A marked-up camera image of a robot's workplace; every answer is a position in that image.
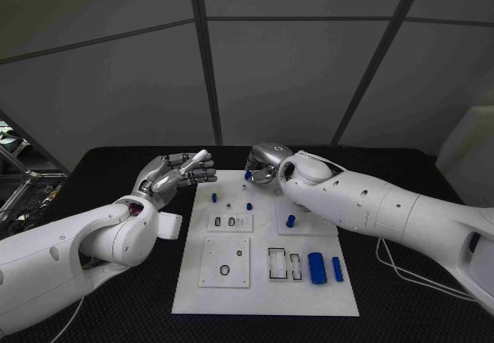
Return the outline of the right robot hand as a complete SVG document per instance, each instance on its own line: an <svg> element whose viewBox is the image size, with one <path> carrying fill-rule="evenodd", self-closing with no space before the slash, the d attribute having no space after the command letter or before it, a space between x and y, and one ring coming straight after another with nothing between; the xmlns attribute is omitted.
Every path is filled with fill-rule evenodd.
<svg viewBox="0 0 494 343"><path fill-rule="evenodd" d="M282 160L292 156L291 149L278 143L260 143L252 146L245 165L247 179L255 184L268 184L276 178Z"/></svg>

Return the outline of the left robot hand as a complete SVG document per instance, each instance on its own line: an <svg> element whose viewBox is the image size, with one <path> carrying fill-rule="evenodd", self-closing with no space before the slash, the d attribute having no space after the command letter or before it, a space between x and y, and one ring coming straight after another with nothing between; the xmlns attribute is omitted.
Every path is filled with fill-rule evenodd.
<svg viewBox="0 0 494 343"><path fill-rule="evenodd" d="M144 198L161 210L178 188L216 181L214 161L206 149L197 153L168 154L155 157L144 166L131 195Z"/></svg>

